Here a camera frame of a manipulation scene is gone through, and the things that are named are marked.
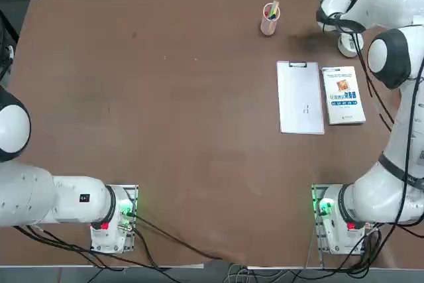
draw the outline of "pencil cup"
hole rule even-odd
[[[277,21],[280,18],[280,8],[277,8],[276,17],[269,19],[272,3],[267,3],[262,11],[262,22],[260,23],[260,30],[266,36],[271,36],[276,31]]]

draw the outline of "robotic arm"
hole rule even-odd
[[[132,250],[134,238],[127,233],[133,219],[126,212],[135,212],[136,188],[86,176],[52,176],[12,160],[27,146],[30,131],[25,106],[0,86],[0,227],[90,223],[92,249]]]
[[[331,185],[319,204],[330,253],[348,254],[364,234],[365,222],[393,222],[403,191],[411,98],[424,59],[424,0],[323,0],[317,22],[339,32],[380,33],[368,51],[368,65],[389,89],[399,88],[401,104],[390,140],[377,163],[350,185]],[[400,222],[424,213],[424,90],[419,88],[413,118],[406,201]]]

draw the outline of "clipboard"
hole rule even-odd
[[[324,134],[319,69],[316,62],[277,62],[280,130]]]

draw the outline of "brown table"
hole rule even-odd
[[[280,0],[278,31],[266,38],[258,24],[269,1],[32,0],[10,85],[32,117],[20,161],[138,184],[141,214],[227,260],[304,266],[311,184],[355,181],[388,132],[358,60],[343,58],[317,26],[319,1]],[[367,44],[376,32],[365,34]],[[366,123],[281,134],[278,60],[356,66]],[[394,113],[398,93],[376,86]],[[49,229],[89,243],[87,225]],[[145,233],[159,264],[206,261]],[[2,229],[0,242],[1,264],[85,264],[14,229]],[[421,244],[396,231],[376,265],[424,268]],[[309,266],[319,266],[316,246],[314,238]],[[125,257],[146,262],[140,245]],[[326,265],[340,260],[326,257]]]

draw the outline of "black cable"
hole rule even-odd
[[[256,283],[259,283],[258,278],[256,277],[256,273],[252,270],[252,274]]]
[[[138,235],[138,237],[141,239],[141,242],[142,242],[142,244],[143,244],[143,247],[144,247],[144,249],[145,249],[145,251],[146,251],[146,256],[147,256],[147,259],[149,260],[149,262],[150,262],[150,264],[153,266],[153,267],[155,267],[155,268],[159,268],[159,266],[153,261],[153,257],[152,257],[152,254],[150,253],[150,250],[148,249],[148,246],[147,246],[147,242],[146,242],[146,239],[143,237],[143,235],[141,234],[141,232],[139,231],[139,230],[137,230],[137,229],[132,229],[132,231],[136,234],[136,235]]]
[[[392,129],[390,128],[390,126],[387,124],[386,120],[384,119],[383,115],[381,113],[378,114],[378,116],[380,116],[380,119],[382,120],[384,126],[386,126],[387,130],[389,130],[389,132],[392,132]]]
[[[400,229],[408,232],[409,234],[413,235],[414,237],[420,238],[420,239],[424,239],[424,235],[419,235],[411,230],[409,230],[408,228],[404,228],[404,227],[399,227]]]
[[[301,278],[301,279],[304,279],[304,280],[320,280],[320,279],[322,279],[322,278],[328,278],[328,277],[330,277],[330,276],[333,276],[333,275],[335,275],[336,273],[345,273],[345,274],[360,274],[361,272],[366,272],[366,273],[368,273],[368,270],[367,270],[367,268],[364,268],[364,270],[362,269],[363,268],[363,264],[362,264],[362,262],[363,262],[363,260],[361,260],[360,262],[358,262],[358,263],[356,263],[356,264],[354,264],[353,266],[351,266],[351,267],[349,267],[348,269],[342,269],[342,267],[345,265],[345,263],[347,262],[347,260],[349,259],[349,257],[352,255],[352,253],[355,251],[355,248],[365,239],[365,238],[367,238],[368,240],[371,240],[371,235],[374,233],[374,232],[377,232],[377,234],[378,234],[378,238],[377,238],[377,241],[376,241],[376,244],[374,245],[374,248],[373,249],[370,249],[370,255],[368,256],[368,258],[367,259],[370,259],[372,256],[374,256],[374,254],[376,253],[376,251],[377,251],[377,248],[378,248],[378,245],[380,244],[380,242],[381,242],[381,238],[382,238],[382,235],[381,235],[381,232],[380,232],[380,230],[378,229],[378,228],[380,228],[381,226],[382,226],[383,224],[382,223],[379,223],[379,224],[377,224],[377,225],[375,225],[374,227],[373,227],[373,231],[372,232],[370,232],[369,234],[367,234],[367,235],[364,235],[356,244],[355,244],[355,246],[352,248],[352,250],[350,250],[350,252],[347,254],[347,256],[346,256],[346,258],[345,258],[345,260],[342,262],[342,264],[338,267],[338,268],[336,268],[336,269],[327,269],[327,268],[323,268],[323,269],[321,269],[322,271],[325,271],[325,272],[330,272],[329,274],[326,274],[326,275],[323,275],[323,276],[320,276],[320,277],[316,277],[316,278],[307,278],[307,277],[303,277],[303,276],[300,276],[299,274],[300,274],[300,272],[301,271],[299,271],[298,273],[294,273],[293,271],[290,271],[295,277],[293,278],[293,280],[292,280],[292,283],[295,281],[295,279],[296,278]]]
[[[92,254],[96,254],[96,255],[107,256],[107,257],[113,258],[115,260],[119,260],[119,261],[130,263],[130,264],[135,264],[135,265],[141,266],[143,268],[149,268],[149,269],[155,270],[155,271],[161,273],[162,275],[166,276],[167,278],[169,278],[171,281],[173,281],[175,283],[181,283],[180,281],[176,280],[175,278],[172,278],[171,276],[169,276],[165,272],[162,272],[162,271],[154,268],[153,266],[148,266],[146,264],[139,263],[139,262],[133,261],[133,260],[128,260],[126,258],[121,258],[119,256],[112,255],[112,254],[109,254],[109,253],[102,253],[100,251],[91,251],[91,250],[87,250],[87,249],[84,249],[84,248],[80,248],[80,249],[75,248],[75,249],[72,249],[72,248],[69,248],[68,246],[74,246],[74,245],[70,245],[69,243],[66,243],[67,245],[63,245],[61,243],[51,243],[51,242],[48,242],[46,240],[39,239],[38,237],[36,237],[34,235],[31,235],[30,233],[28,233],[27,231],[25,231],[21,227],[14,227],[14,228],[16,230],[18,230],[19,232],[21,232],[23,235],[29,237],[30,239],[35,240],[35,241],[37,241],[39,243],[42,243],[44,245],[50,245],[51,247],[56,247],[56,248],[59,248],[59,249],[62,249],[62,250],[66,250],[66,251],[73,251],[73,252],[75,252],[75,250],[77,250],[79,252],[90,253],[90,254],[92,253]]]
[[[362,52],[361,52],[361,50],[359,49],[358,34],[355,34],[355,35],[356,35],[356,39],[355,39],[355,37],[354,37],[354,35],[353,35],[353,34],[351,34],[350,36],[352,37],[353,44],[355,45],[355,50],[356,50],[356,52],[358,53],[358,57],[359,57],[359,60],[360,60],[360,64],[361,64],[362,69],[364,70],[364,73],[365,73],[365,78],[366,78],[367,82],[369,82],[369,83],[370,83],[371,88],[372,88],[372,90],[374,91],[374,93],[376,94],[377,100],[380,102],[380,105],[383,107],[384,112],[385,112],[385,113],[386,113],[386,115],[389,117],[389,119],[390,119],[390,121],[392,122],[392,124],[394,124],[395,122],[394,122],[394,120],[393,120],[393,117],[390,115],[390,112],[387,110],[387,107],[384,105],[384,102],[382,101],[382,99],[381,99],[381,97],[380,97],[380,94],[378,94],[377,89],[376,89],[376,87],[374,86],[374,83],[372,83],[372,80],[371,80],[371,78],[370,78],[370,76],[369,76],[368,72],[366,71],[366,64],[365,64],[365,61],[364,61],[364,57],[362,56]]]
[[[84,259],[86,259],[89,263],[91,263],[92,265],[94,265],[96,268],[102,268],[101,266],[99,266],[97,263],[95,263],[93,260],[91,260],[88,256],[85,256],[82,252],[78,252],[76,249],[83,249],[82,247],[78,246],[78,245],[70,245],[68,243],[66,243],[65,241],[59,239],[57,236],[53,235],[52,233],[48,232],[47,230],[42,230],[43,233],[46,233],[47,235],[49,235],[50,237],[52,237],[54,240],[50,240],[49,238],[43,237],[42,235],[38,234],[31,226],[27,226],[27,229],[36,237],[38,237],[40,240],[44,240],[50,243],[57,243],[59,242],[60,244],[69,247],[73,252],[78,253],[79,255],[81,255]],[[91,255],[92,257],[96,258],[100,264],[103,266],[104,269],[113,271],[113,272],[120,272],[123,271],[123,268],[111,268],[109,266],[107,266],[97,255],[93,254],[91,251],[87,252],[87,254]]]
[[[151,222],[147,221],[146,219],[144,219],[144,218],[142,218],[142,217],[140,217],[140,216],[136,215],[135,213],[131,213],[131,212],[130,212],[130,213],[127,213],[127,216],[137,218],[138,220],[140,220],[140,221],[144,222],[145,224],[147,224],[147,225],[151,226],[153,229],[155,229],[155,230],[159,231],[161,234],[163,234],[163,235],[167,236],[168,238],[172,239],[173,241],[175,241],[175,242],[177,242],[177,243],[179,243],[179,244],[183,245],[183,246],[184,246],[184,247],[186,247],[187,249],[190,249],[190,250],[192,250],[192,251],[196,252],[197,254],[199,254],[199,255],[201,255],[201,256],[204,256],[204,257],[206,257],[206,258],[210,258],[210,259],[212,259],[212,260],[222,260],[222,258],[219,258],[219,257],[217,257],[217,256],[213,256],[213,255],[209,255],[209,254],[207,254],[207,253],[205,253],[205,252],[202,252],[202,251],[200,251],[199,249],[197,249],[197,248],[195,248],[195,247],[193,247],[193,246],[189,245],[188,243],[185,243],[184,241],[182,241],[182,240],[178,239],[177,237],[174,237],[173,235],[171,235],[171,234],[167,233],[166,231],[164,231],[164,230],[162,230],[161,228],[159,228],[159,227],[155,226],[153,223],[151,223]]]
[[[93,281],[94,281],[94,279],[95,279],[95,278],[97,278],[97,277],[99,276],[99,274],[100,274],[103,270],[104,270],[104,268],[101,268],[101,269],[99,270],[99,272],[97,272],[96,274],[94,274],[94,276],[93,276],[92,278],[90,278],[90,279],[87,281],[87,283],[91,283],[91,282],[93,282]]]
[[[414,226],[420,224],[422,222],[422,220],[424,220],[424,213],[421,215],[421,217],[417,221],[414,221],[413,223],[407,223],[405,225],[404,224],[398,225],[398,227],[401,227],[401,228],[414,227]]]

